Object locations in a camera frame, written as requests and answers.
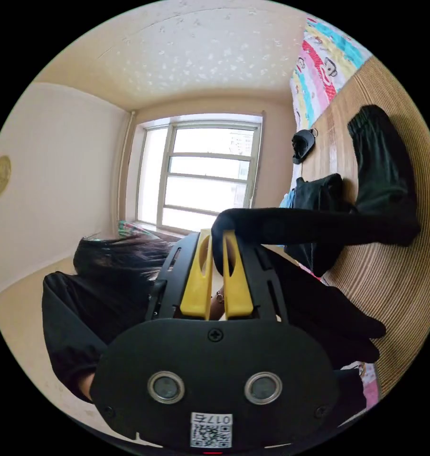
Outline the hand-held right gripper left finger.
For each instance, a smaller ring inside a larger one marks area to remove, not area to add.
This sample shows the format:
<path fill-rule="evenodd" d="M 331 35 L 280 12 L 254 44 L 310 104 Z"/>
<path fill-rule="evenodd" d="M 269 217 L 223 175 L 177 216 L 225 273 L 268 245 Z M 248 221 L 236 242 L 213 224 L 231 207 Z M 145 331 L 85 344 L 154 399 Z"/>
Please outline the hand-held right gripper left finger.
<path fill-rule="evenodd" d="M 212 298 L 213 249 L 210 229 L 200 231 L 180 304 L 183 316 L 208 320 Z"/>

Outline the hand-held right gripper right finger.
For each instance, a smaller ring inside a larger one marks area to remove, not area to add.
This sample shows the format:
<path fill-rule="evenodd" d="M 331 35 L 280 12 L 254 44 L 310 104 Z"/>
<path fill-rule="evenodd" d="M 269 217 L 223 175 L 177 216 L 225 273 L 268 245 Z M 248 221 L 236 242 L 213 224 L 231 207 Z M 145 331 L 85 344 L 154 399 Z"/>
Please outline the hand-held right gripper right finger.
<path fill-rule="evenodd" d="M 253 302 L 243 267 L 240 248 L 233 231 L 223 234 L 224 313 L 227 320 L 247 318 Z"/>

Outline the person's right hand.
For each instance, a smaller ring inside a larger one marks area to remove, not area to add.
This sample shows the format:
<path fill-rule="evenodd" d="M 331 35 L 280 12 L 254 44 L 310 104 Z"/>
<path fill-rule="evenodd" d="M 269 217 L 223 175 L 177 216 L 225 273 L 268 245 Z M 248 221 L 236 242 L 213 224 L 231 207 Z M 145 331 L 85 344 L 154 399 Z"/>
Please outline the person's right hand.
<path fill-rule="evenodd" d="M 95 372 L 87 372 L 84 373 L 79 379 L 78 379 L 78 387 L 82 395 L 92 403 L 92 397 L 91 397 L 91 386 L 94 380 Z"/>

